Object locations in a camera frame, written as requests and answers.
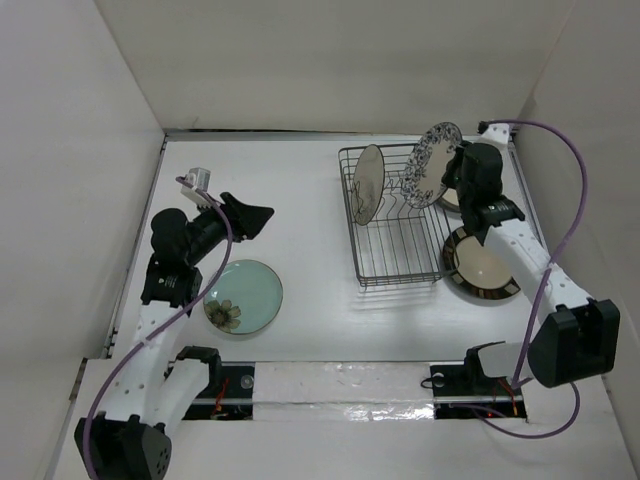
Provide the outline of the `silver rimmed beige plate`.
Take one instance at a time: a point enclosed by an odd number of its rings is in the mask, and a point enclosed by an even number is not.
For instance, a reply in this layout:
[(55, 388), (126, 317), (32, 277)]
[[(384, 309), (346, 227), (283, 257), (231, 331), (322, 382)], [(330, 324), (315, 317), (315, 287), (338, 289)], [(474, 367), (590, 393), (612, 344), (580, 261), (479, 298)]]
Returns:
[(437, 203), (447, 211), (450, 211), (453, 213), (460, 212), (458, 196), (455, 189), (447, 189), (444, 192), (444, 194), (439, 198)]

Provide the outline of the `blue floral patterned plate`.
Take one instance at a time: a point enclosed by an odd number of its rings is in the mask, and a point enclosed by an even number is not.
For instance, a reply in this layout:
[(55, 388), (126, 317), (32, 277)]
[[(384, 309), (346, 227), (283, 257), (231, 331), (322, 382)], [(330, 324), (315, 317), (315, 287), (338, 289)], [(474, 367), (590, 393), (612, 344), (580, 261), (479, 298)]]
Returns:
[(427, 130), (415, 144), (401, 175), (400, 192), (414, 209), (432, 205), (447, 190), (442, 178), (463, 138), (459, 127), (441, 122)]

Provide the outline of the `teal flower plate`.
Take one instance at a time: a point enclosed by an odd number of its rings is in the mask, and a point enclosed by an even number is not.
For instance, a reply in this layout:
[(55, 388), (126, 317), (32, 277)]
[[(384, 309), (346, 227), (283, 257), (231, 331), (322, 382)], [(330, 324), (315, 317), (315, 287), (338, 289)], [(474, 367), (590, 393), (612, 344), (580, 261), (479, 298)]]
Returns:
[(248, 339), (273, 323), (283, 299), (283, 283), (270, 266), (232, 261), (202, 301), (204, 324), (223, 338)]

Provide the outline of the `beige tree pattern plate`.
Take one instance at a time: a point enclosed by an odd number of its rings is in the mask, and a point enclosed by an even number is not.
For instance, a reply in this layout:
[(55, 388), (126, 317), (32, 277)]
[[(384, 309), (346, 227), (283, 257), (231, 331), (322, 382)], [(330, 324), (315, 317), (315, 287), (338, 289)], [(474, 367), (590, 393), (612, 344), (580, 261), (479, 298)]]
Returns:
[(377, 145), (368, 145), (360, 154), (352, 177), (351, 213), (358, 225), (367, 225), (375, 216), (384, 180), (384, 156)]

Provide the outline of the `dark patterned rim plate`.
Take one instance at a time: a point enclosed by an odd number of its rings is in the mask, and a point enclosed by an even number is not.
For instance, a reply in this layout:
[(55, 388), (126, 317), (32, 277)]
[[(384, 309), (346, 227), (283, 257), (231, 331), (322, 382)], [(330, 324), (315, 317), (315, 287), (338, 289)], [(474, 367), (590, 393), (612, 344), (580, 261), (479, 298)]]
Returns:
[(521, 291), (506, 263), (463, 226), (445, 240), (441, 254), (443, 267), (454, 284), (475, 298), (499, 301)]

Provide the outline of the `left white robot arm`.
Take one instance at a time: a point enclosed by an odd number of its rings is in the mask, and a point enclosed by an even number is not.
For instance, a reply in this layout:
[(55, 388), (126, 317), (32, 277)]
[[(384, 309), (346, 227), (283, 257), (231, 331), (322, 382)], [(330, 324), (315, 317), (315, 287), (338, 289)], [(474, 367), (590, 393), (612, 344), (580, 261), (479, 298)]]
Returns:
[(129, 352), (100, 387), (74, 438), (92, 479), (162, 479), (172, 436), (198, 395), (222, 387), (217, 349), (174, 350), (194, 306), (209, 287), (197, 267), (220, 243), (254, 239), (274, 215), (271, 207), (245, 204), (228, 192), (215, 201), (199, 188), (194, 219), (177, 208), (151, 220), (152, 255)]

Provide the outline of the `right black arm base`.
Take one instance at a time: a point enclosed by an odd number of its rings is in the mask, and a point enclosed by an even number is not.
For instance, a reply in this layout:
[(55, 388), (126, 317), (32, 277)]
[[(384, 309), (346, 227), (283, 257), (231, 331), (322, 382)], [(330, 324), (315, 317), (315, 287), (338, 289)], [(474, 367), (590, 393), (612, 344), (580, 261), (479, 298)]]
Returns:
[(421, 387), (430, 390), (437, 420), (525, 419), (524, 396), (505, 377), (489, 377), (481, 367), (479, 351), (471, 347), (459, 362), (432, 363)]

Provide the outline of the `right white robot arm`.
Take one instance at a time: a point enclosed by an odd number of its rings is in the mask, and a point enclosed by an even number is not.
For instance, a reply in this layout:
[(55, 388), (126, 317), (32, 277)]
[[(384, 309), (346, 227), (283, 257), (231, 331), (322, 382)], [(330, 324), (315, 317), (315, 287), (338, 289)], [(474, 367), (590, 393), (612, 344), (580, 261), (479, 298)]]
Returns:
[(455, 189), (465, 229), (504, 261), (531, 303), (521, 342), (479, 347), (462, 381), (484, 393), (498, 377), (521, 386), (531, 378), (547, 388), (600, 376), (615, 364), (620, 311), (596, 299), (555, 263), (522, 210), (502, 193), (502, 155), (486, 142), (457, 147), (443, 177)]

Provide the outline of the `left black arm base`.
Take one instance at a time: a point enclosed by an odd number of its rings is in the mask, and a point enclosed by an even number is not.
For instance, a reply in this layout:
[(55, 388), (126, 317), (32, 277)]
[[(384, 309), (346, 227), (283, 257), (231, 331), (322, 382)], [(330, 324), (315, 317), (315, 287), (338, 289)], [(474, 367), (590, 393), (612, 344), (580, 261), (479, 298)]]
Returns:
[(208, 367), (208, 383), (196, 396), (183, 419), (236, 421), (253, 418), (255, 364), (223, 362), (215, 348), (184, 347), (177, 360), (198, 360)]

